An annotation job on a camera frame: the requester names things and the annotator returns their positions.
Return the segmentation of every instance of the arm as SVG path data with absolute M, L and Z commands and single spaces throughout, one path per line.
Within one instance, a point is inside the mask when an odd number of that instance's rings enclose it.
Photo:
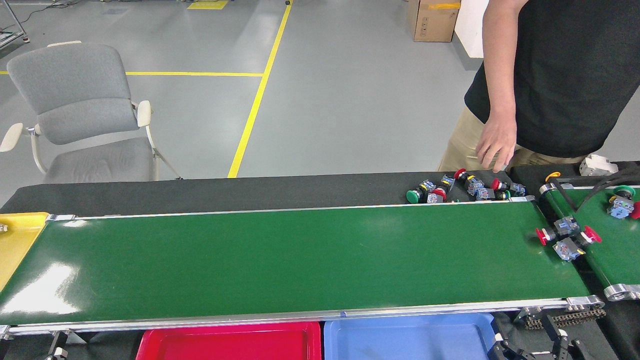
M 483 18 L 484 71 L 491 112 L 476 146 L 478 161 L 493 171 L 509 164 L 516 145 L 513 66 L 518 42 L 518 15 L 527 0 L 490 0 Z

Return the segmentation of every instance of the yellow tray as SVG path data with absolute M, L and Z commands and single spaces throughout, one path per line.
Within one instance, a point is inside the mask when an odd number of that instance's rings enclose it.
M 0 233 L 0 291 L 36 241 L 47 216 L 47 213 L 0 214 L 0 224 L 9 228 Z

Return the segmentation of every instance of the chair leg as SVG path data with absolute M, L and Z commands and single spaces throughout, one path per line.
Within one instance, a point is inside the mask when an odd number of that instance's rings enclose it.
M 158 151 L 157 148 L 154 149 L 154 161 L 155 159 L 159 158 L 160 160 L 163 161 L 163 163 L 171 169 L 171 171 L 175 174 L 176 176 L 176 180 L 182 180 L 182 176 L 180 176 L 180 174 L 178 174 L 178 172 L 173 168 L 173 166 L 171 165 L 171 163 L 169 161 L 167 161 L 167 159 L 160 153 L 160 151 Z
M 173 166 L 169 163 L 169 161 L 167 161 L 166 158 L 164 158 L 164 156 L 160 153 L 160 151 L 158 150 L 158 148 L 156 147 L 156 143 L 154 142 L 153 137 L 151 136 L 151 127 L 149 125 L 145 126 L 145 129 L 147 130 L 147 138 L 149 140 L 149 144 L 151 145 L 151 149 L 154 152 L 154 171 L 155 171 L 155 177 L 156 177 L 156 181 L 159 179 L 159 169 L 157 166 L 157 159 L 159 158 L 160 160 L 163 161 L 163 163 L 166 164 L 167 167 L 169 167 L 171 169 L 171 171 L 175 174 L 176 176 L 176 180 L 182 180 L 182 176 L 180 176 L 180 174 L 178 174 L 177 171 L 175 171 L 175 169 L 173 168 Z
M 38 170 L 41 173 L 47 173 L 47 167 L 44 166 L 42 160 L 40 160 L 40 146 L 38 144 L 38 134 L 35 131 L 35 128 L 31 127 L 27 129 L 29 131 L 29 136 L 31 137 L 31 152 L 33 153 L 33 161 L 35 161 Z

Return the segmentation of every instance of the green conveyor belt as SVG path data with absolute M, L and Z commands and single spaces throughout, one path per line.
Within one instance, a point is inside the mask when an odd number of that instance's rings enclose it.
M 530 202 L 49 222 L 0 323 L 141 320 L 589 295 Z
M 566 189 L 565 192 L 578 205 L 591 189 Z M 634 202 L 640 200 L 636 191 Z M 543 196 L 549 200 L 559 216 L 573 215 L 578 224 L 589 226 L 602 238 L 602 243 L 587 247 L 587 261 L 602 284 L 640 284 L 640 219 L 618 219 L 610 216 L 609 199 L 613 189 L 608 188 L 587 200 L 578 213 L 564 200 L 557 190 Z

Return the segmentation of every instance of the khaki pants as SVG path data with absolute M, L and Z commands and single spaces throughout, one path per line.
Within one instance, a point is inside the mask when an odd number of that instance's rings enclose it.
M 480 140 L 483 128 L 484 124 L 465 106 L 456 124 L 456 128 L 453 130 L 453 134 L 449 139 L 447 150 L 442 156 L 438 171 L 457 171 L 459 168 L 481 170 L 482 164 L 476 156 L 476 145 Z M 497 154 L 493 157 L 489 169 L 493 168 L 496 157 Z M 516 144 L 513 158 L 505 170 L 519 165 L 579 163 L 584 160 L 585 157 L 586 156 L 579 156 L 578 158 L 555 158 L 553 156 L 538 154 L 537 152 L 525 149 Z

